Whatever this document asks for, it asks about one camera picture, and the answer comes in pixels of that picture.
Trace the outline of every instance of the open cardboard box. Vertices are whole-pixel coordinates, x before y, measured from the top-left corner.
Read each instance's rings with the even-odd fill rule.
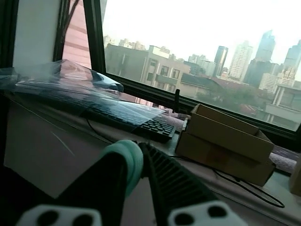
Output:
[[[274,148],[257,127],[204,105],[193,109],[187,133],[259,162]]]
[[[259,186],[264,186],[275,169],[270,159],[257,162],[186,131],[182,131],[175,153]]]

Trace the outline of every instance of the building window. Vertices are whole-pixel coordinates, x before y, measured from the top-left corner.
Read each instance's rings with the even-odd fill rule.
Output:
[[[155,60],[153,60],[153,59],[150,60],[150,65],[151,65],[151,66],[156,66],[156,63],[157,63],[157,62],[156,62]]]
[[[172,78],[178,79],[179,78],[179,74],[180,74],[179,70],[173,69]]]
[[[174,86],[174,85],[169,85],[169,86],[168,86],[168,91],[174,93],[174,91],[175,91],[175,86]]]
[[[166,66],[162,66],[162,68],[161,68],[161,75],[163,75],[163,76],[167,76],[167,74],[168,74],[168,67],[166,67]]]
[[[158,82],[157,88],[164,89],[164,85],[165,85],[164,83]]]
[[[153,80],[153,78],[154,78],[154,74],[153,73],[148,73],[147,74],[147,81],[152,81]]]

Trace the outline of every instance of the white desk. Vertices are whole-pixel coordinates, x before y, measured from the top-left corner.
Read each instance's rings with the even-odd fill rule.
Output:
[[[6,165],[45,193],[56,197],[95,162],[101,149],[107,144],[95,139],[95,134],[88,127],[86,120],[45,106],[34,106],[37,107],[35,112],[47,121],[12,104],[8,123]],[[115,139],[146,141],[98,123],[92,124],[96,130]],[[172,155],[177,137],[176,135],[166,144],[153,142],[153,145]],[[200,177],[219,198],[248,221],[249,225],[301,225],[301,198],[288,191],[288,177],[274,173],[263,188],[284,203],[285,208],[280,209],[217,177],[206,167],[181,160],[179,162]],[[129,223],[133,221],[133,217],[136,225],[153,225],[154,213],[145,179],[140,181],[133,194],[126,200],[122,225],[131,225]],[[144,222],[139,224],[137,218]]]

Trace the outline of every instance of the wire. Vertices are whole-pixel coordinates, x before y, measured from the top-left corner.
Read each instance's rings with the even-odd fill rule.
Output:
[[[218,175],[219,177],[221,177],[221,178],[223,178],[223,179],[225,179],[225,180],[227,180],[227,181],[229,181],[229,182],[231,182],[231,183],[233,183],[233,184],[235,184],[235,185],[237,185],[237,186],[239,186],[239,187],[245,189],[247,192],[249,192],[249,193],[251,193],[252,195],[256,196],[257,198],[263,200],[264,202],[266,202],[266,203],[268,203],[268,204],[270,204],[270,205],[272,205],[272,206],[278,207],[278,208],[285,208],[285,205],[284,205],[281,201],[279,201],[278,199],[276,199],[276,198],[273,197],[272,195],[266,193],[265,191],[261,190],[260,188],[257,188],[256,186],[252,185],[251,183],[246,182],[245,180],[239,179],[239,178],[237,178],[237,177],[234,177],[235,181],[234,181],[234,180],[231,180],[230,178],[227,178],[227,177],[225,177],[224,175],[220,174],[218,171],[216,171],[216,170],[213,169],[212,167],[206,166],[206,165],[204,165],[204,164],[201,164],[201,163],[199,163],[199,162],[197,162],[197,161],[194,161],[194,160],[192,160],[192,159],[186,158],[186,157],[184,157],[184,156],[171,156],[171,155],[170,155],[170,157],[175,158],[175,159],[180,159],[180,160],[183,160],[183,161],[188,161],[188,162],[191,162],[191,163],[194,163],[194,164],[201,165],[201,166],[207,167],[207,168],[209,168],[209,169],[212,169],[212,171],[213,171],[216,175]],[[254,188],[254,189],[256,189],[256,190],[262,192],[263,194],[265,194],[265,195],[268,196],[269,198],[271,198],[271,199],[273,199],[274,201],[278,202],[280,205],[278,205],[278,204],[276,204],[276,203],[273,203],[273,202],[271,202],[271,201],[269,201],[269,200],[267,200],[267,199],[261,197],[260,195],[256,194],[254,191],[252,191],[252,190],[250,190],[249,188],[243,186],[243,185],[240,183],[240,181],[241,181],[241,182],[244,182],[245,184],[251,186],[252,188]]]
[[[109,144],[115,143],[114,141],[112,141],[111,139],[109,139],[107,136],[102,135],[102,134],[100,134],[99,132],[97,132],[97,131],[93,128],[93,126],[91,125],[91,123],[89,122],[89,120],[88,120],[88,119],[86,119],[86,120],[87,120],[87,123],[88,123],[89,127],[91,128],[91,130],[93,130],[93,132],[94,132],[96,135],[98,135],[98,136],[100,136],[101,138],[105,139],[105,141],[106,141],[107,143],[109,143]]]

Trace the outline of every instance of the keyboard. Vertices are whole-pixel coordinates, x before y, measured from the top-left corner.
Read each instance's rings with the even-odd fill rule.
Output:
[[[112,126],[118,129],[126,131],[133,129],[131,133],[161,143],[170,140],[176,131],[174,126],[168,125],[159,118],[147,120],[144,117],[138,117],[137,115],[133,116],[130,113],[125,113],[125,111],[118,111],[114,108],[108,108],[107,106],[101,105],[97,108],[93,107],[90,110],[98,115],[105,116],[107,119],[112,119],[113,121],[111,123],[114,124]]]
[[[109,125],[126,132],[139,135],[149,140],[166,143],[172,139],[176,128],[164,122],[160,116],[147,119],[140,114],[133,115],[133,110],[120,105],[103,105],[99,97],[83,98],[82,94],[66,95],[61,91],[41,91],[38,95],[19,93],[58,110]]]

